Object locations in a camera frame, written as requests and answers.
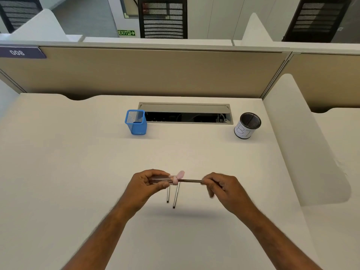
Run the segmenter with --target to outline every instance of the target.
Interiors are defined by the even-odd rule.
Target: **forearm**
[[[321,270],[259,210],[244,223],[277,270]]]
[[[121,204],[117,203],[63,270],[105,269],[129,218]]]

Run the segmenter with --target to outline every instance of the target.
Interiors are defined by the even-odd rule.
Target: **person's left arm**
[[[143,207],[151,195],[169,186],[165,181],[151,185],[149,178],[153,175],[169,174],[157,169],[135,173],[113,209],[62,270],[105,269],[128,220]]]

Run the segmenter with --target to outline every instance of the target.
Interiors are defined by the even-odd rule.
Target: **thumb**
[[[216,182],[209,178],[204,178],[201,182],[202,185],[205,185],[208,187],[209,190],[211,190],[218,198],[222,198],[225,192],[221,187],[219,187]]]
[[[148,186],[149,190],[150,190],[150,196],[154,195],[156,192],[167,188],[168,186],[170,186],[169,182],[166,181],[160,181],[159,183],[153,184]]]

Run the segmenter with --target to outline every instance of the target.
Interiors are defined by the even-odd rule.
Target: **black mesh cup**
[[[234,128],[237,137],[248,139],[261,126],[261,119],[254,113],[243,113]]]

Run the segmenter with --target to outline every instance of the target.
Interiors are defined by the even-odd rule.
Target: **round mesh pen holder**
[[[133,135],[146,134],[148,124],[145,119],[144,110],[128,110],[125,117],[125,123]]]
[[[234,128],[237,137],[248,139],[261,126],[261,119],[254,113],[243,113]]]

